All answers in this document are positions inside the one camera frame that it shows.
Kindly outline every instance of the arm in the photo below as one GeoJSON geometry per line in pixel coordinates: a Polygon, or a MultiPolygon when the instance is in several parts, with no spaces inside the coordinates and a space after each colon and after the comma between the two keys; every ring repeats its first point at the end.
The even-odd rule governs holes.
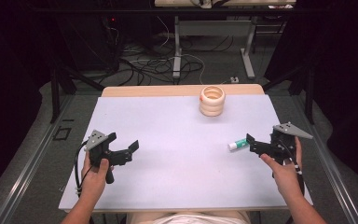
{"type": "MultiPolygon", "coordinates": [[[[302,167],[301,155],[301,144],[296,137],[296,159],[300,167],[302,167]]],[[[280,165],[266,154],[261,155],[261,159],[272,169],[278,191],[286,201],[294,222],[297,224],[325,223],[324,219],[302,195],[297,181],[295,166],[291,162],[280,165]]]]}
{"type": "Polygon", "coordinates": [[[62,224],[89,223],[92,210],[103,194],[105,176],[108,168],[109,161],[107,159],[101,160],[99,169],[91,167],[89,153],[86,152],[86,158],[81,171],[82,176],[85,176],[82,182],[82,193],[74,208],[65,217],[62,224]]]}

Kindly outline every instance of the black curtain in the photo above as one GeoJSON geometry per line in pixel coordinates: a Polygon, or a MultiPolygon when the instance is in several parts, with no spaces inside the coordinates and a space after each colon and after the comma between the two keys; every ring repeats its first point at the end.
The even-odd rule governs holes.
{"type": "Polygon", "coordinates": [[[0,1],[0,176],[34,122],[39,88],[49,81],[26,24],[16,2],[0,1]]]}
{"type": "MultiPolygon", "coordinates": [[[[336,7],[337,3],[307,6],[299,2],[298,6],[336,7]]],[[[346,1],[339,10],[339,23],[330,27],[329,36],[324,37],[327,41],[320,46],[314,100],[333,125],[327,142],[329,149],[358,174],[358,1],[346,1]]],[[[291,18],[268,66],[266,78],[275,80],[303,63],[311,48],[317,47],[314,44],[318,34],[333,19],[336,18],[291,18]]]]}

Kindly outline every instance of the glue stick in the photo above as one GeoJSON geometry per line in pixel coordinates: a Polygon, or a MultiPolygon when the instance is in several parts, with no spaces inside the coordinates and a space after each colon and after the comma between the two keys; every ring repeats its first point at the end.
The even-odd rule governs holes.
{"type": "Polygon", "coordinates": [[[249,146],[249,143],[246,141],[246,138],[243,138],[234,143],[228,144],[228,150],[234,151],[235,149],[239,149],[241,147],[247,147],[247,146],[249,146]]]}

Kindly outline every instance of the human hand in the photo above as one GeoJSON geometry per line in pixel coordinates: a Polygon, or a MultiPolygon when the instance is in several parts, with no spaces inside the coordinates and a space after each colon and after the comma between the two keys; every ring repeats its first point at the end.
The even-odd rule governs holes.
{"type": "MultiPolygon", "coordinates": [[[[288,200],[290,197],[302,197],[302,192],[298,185],[295,165],[291,161],[285,160],[284,165],[280,165],[267,154],[261,155],[260,158],[271,168],[275,182],[278,186],[278,191],[285,200],[288,200]]],[[[302,168],[301,159],[302,148],[300,141],[296,137],[296,162],[300,168],[302,168]]]]}
{"type": "Polygon", "coordinates": [[[96,204],[103,194],[105,187],[106,172],[109,169],[109,161],[102,159],[100,167],[91,167],[90,153],[86,152],[86,158],[84,159],[83,169],[81,175],[82,193],[80,199],[87,199],[89,203],[96,204]]]}

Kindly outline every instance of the table surface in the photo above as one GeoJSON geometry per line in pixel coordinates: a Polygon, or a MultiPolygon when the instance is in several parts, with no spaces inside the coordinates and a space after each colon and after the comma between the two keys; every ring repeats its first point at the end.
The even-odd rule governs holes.
{"type": "MultiPolygon", "coordinates": [[[[279,123],[259,85],[220,85],[223,114],[205,117],[199,94],[205,86],[112,87],[103,91],[84,139],[93,130],[117,133],[111,150],[139,140],[133,161],[116,166],[94,212],[263,210],[287,208],[271,171],[248,148],[227,144],[246,133],[269,141],[279,123]]],[[[84,160],[84,152],[79,160],[84,160]]],[[[77,201],[72,172],[59,208],[77,201]]],[[[306,198],[311,202],[309,193],[306,198]]]]}
{"type": "MultiPolygon", "coordinates": [[[[230,0],[226,7],[295,5],[296,0],[230,0]]],[[[195,7],[190,0],[155,0],[156,7],[195,7]]]]}

